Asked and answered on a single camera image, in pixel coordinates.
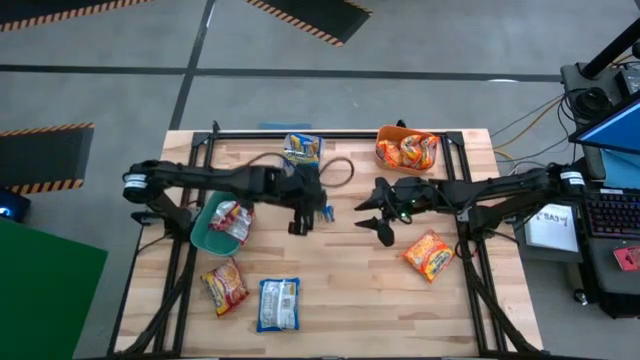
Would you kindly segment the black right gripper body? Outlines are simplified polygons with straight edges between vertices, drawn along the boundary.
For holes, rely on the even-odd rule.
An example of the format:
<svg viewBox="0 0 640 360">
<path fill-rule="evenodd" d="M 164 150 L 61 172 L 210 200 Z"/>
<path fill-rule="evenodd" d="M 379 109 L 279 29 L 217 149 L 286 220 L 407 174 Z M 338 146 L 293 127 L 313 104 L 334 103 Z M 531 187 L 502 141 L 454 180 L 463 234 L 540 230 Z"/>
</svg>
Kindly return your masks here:
<svg viewBox="0 0 640 360">
<path fill-rule="evenodd" d="M 403 177 L 393 185 L 385 178 L 378 177 L 375 179 L 372 196 L 384 196 L 387 200 L 387 205 L 379 209 L 381 225 L 376 231 L 385 247 L 390 247 L 395 242 L 392 222 L 400 221 L 410 225 L 413 215 L 443 208 L 443 197 L 439 190 L 420 177 Z"/>
</svg>

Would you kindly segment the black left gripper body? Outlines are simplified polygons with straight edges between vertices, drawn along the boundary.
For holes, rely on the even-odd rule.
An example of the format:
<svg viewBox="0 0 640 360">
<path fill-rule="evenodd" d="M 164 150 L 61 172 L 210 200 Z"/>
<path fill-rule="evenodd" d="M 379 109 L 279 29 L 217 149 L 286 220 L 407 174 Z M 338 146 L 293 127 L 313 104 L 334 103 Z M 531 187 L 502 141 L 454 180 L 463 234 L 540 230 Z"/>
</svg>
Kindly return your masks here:
<svg viewBox="0 0 640 360">
<path fill-rule="evenodd" d="M 320 211 L 327 203 L 327 194 L 320 183 L 320 172 L 317 167 L 286 169 L 279 183 L 279 191 L 284 204 L 302 204 L 314 211 Z"/>
</svg>

